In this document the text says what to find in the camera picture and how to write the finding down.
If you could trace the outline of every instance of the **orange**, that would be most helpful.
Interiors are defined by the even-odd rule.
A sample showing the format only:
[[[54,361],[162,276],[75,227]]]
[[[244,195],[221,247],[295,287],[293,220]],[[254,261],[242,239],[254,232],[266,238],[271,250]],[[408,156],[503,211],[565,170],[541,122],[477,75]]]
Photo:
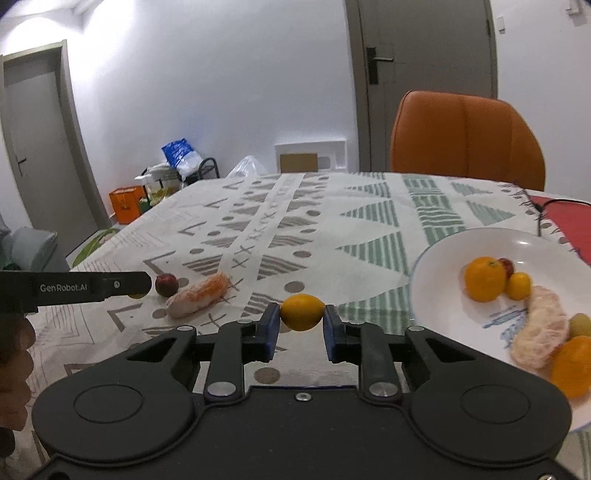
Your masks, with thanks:
[[[324,303],[312,295],[298,293],[281,304],[281,320],[290,329],[304,332],[314,328],[322,319]]]
[[[531,278],[527,273],[515,272],[510,276],[505,289],[511,300],[523,300],[531,295]]]
[[[585,395],[591,387],[591,337],[578,336],[556,354],[551,381],[567,398]]]
[[[466,292],[472,300],[493,301],[505,290],[505,267],[492,257],[479,257],[466,267]]]

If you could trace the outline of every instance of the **orange chair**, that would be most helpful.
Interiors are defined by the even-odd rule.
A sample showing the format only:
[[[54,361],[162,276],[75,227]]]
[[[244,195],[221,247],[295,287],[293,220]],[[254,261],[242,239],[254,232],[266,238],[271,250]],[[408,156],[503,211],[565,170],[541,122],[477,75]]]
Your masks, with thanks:
[[[470,95],[408,92],[398,107],[392,171],[468,177],[544,190],[540,145],[508,103]]]

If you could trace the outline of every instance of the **lemon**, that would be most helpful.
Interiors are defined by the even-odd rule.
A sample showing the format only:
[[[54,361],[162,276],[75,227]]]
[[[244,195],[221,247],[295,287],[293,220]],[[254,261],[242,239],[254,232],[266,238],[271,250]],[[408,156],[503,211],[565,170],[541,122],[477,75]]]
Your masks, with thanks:
[[[525,300],[531,294],[531,278],[527,273],[515,272],[507,282],[505,293],[511,300]]]
[[[281,320],[296,332],[314,328],[322,319],[324,303],[312,295],[298,293],[281,304]]]
[[[591,336],[591,319],[578,313],[570,319],[570,337]]]

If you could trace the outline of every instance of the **plastic wrap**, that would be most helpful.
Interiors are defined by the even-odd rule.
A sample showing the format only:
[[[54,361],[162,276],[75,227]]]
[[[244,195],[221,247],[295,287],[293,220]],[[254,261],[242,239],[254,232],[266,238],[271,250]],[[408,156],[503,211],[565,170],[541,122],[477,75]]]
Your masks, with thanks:
[[[255,157],[248,155],[228,174],[227,178],[234,177],[259,177],[267,175],[269,171]]]
[[[186,138],[170,142],[162,147],[166,160],[172,168],[176,168],[183,181],[199,169],[203,159],[187,142]]]

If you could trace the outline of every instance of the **small apple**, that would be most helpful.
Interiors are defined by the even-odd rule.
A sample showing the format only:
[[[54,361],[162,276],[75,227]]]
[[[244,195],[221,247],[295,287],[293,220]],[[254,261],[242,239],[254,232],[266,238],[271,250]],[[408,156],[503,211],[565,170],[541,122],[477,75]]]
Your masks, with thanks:
[[[158,275],[154,286],[156,287],[156,291],[166,298],[172,297],[178,292],[178,280],[172,273]]]
[[[500,258],[499,262],[501,263],[501,265],[503,265],[505,273],[507,275],[507,280],[509,280],[511,278],[511,275],[515,273],[515,265],[508,258]]]

